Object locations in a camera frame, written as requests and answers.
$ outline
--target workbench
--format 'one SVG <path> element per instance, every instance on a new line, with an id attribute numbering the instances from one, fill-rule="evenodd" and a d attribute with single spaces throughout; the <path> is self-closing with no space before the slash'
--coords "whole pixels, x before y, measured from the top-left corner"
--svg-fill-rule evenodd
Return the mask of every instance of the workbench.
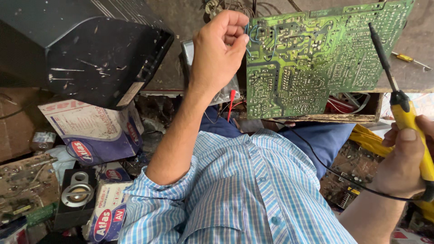
<path id="1" fill-rule="evenodd" d="M 251 7 L 251 1 L 241 0 Z M 351 6 L 372 3 L 372 0 L 294 0 L 301 10 L 321 10 L 331 7 Z M 408 17 L 394 51 L 411 56 L 429 66 L 434 66 L 434 0 L 415 0 L 416 3 Z M 160 15 L 175 34 L 175 40 L 145 92 L 154 94 L 180 94 L 186 86 L 183 64 L 180 62 L 181 41 L 192 39 L 194 31 L 204 24 L 201 0 L 147 0 L 151 9 Z M 287 0 L 262 0 L 257 4 L 258 16 L 293 13 L 294 8 Z M 405 92 L 434 92 L 434 70 L 424 71 L 416 63 L 407 63 L 390 58 L 392 74 L 399 87 Z M 382 73 L 376 89 L 371 92 L 390 92 L 391 88 L 385 73 Z"/>

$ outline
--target green circuit board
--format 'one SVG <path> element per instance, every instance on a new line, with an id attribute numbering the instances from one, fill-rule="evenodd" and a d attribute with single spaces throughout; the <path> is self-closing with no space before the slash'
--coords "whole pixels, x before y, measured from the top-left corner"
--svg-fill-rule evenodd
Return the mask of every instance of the green circuit board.
<path id="1" fill-rule="evenodd" d="M 247 118 L 323 113 L 334 92 L 374 89 L 382 67 L 368 23 L 390 55 L 414 0 L 250 19 Z"/>

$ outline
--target electronic scrap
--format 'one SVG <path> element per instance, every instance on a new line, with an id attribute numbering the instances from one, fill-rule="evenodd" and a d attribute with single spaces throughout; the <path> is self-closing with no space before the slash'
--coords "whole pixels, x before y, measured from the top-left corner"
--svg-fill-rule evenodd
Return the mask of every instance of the electronic scrap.
<path id="1" fill-rule="evenodd" d="M 55 161 L 42 154 L 0 166 L 0 225 L 58 201 Z"/>
<path id="2" fill-rule="evenodd" d="M 368 23 L 390 55 L 413 4 L 387 1 L 250 19 L 247 118 L 323 113 L 333 92 L 374 89 L 382 68 Z"/>
<path id="3" fill-rule="evenodd" d="M 329 202 L 342 209 L 346 209 L 362 191 L 356 185 L 371 183 L 377 173 L 378 164 L 383 157 L 361 148 L 351 140 L 342 146 L 336 156 L 332 169 L 341 172 L 341 176 L 351 179 L 350 182 L 342 177 L 327 172 L 320 180 L 319 192 Z"/>

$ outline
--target speaker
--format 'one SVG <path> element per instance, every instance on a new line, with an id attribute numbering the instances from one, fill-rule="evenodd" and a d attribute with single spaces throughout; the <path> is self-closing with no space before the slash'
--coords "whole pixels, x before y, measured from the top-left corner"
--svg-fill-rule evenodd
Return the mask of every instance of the speaker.
<path id="1" fill-rule="evenodd" d="M 95 208 L 95 169 L 66 169 L 54 230 L 84 225 Z"/>

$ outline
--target atlas box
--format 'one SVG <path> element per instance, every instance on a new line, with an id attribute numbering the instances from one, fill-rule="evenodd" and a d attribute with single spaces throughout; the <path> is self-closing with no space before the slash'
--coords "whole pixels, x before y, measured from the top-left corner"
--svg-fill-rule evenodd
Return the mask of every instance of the atlas box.
<path id="1" fill-rule="evenodd" d="M 123 191 L 133 181 L 118 162 L 93 168 L 96 169 L 98 191 L 92 217 L 83 226 L 83 236 L 90 243 L 114 241 L 125 220 L 128 194 Z"/>
<path id="2" fill-rule="evenodd" d="M 144 129 L 133 102 L 122 111 L 72 99 L 38 107 L 84 166 L 134 156 L 141 146 Z"/>

